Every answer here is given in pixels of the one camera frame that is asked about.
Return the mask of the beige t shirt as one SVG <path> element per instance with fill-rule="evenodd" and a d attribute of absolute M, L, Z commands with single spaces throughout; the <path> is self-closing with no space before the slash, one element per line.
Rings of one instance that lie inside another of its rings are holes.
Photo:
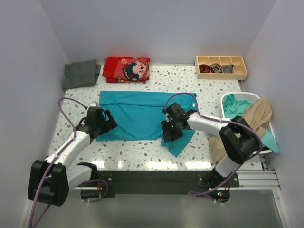
<path fill-rule="evenodd" d="M 244 114 L 241 115 L 249 126 L 261 137 L 266 132 L 263 125 L 270 121 L 272 109 L 267 98 L 260 98 L 257 102 L 248 107 Z"/>

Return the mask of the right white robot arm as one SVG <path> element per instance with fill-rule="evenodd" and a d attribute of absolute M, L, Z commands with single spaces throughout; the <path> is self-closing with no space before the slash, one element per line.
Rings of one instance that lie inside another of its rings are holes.
<path fill-rule="evenodd" d="M 241 116 L 233 119 L 202 116 L 194 109 L 185 111 L 177 103 L 162 112 L 166 114 L 166 120 L 161 122 L 166 143 L 181 138 L 185 130 L 202 131 L 221 139 L 226 155 L 213 169 L 211 178 L 218 187 L 227 183 L 228 176 L 263 147 L 260 137 Z"/>

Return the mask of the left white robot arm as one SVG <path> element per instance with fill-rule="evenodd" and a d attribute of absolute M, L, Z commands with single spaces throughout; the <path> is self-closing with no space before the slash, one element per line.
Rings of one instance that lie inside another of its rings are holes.
<path fill-rule="evenodd" d="M 69 167 L 97 137 L 117 127 L 110 110 L 90 106 L 86 117 L 73 128 L 71 137 L 45 160 L 36 160 L 30 170 L 28 199 L 48 205 L 61 206 L 69 192 L 82 183 L 94 186 L 100 180 L 95 164 L 81 162 Z"/>

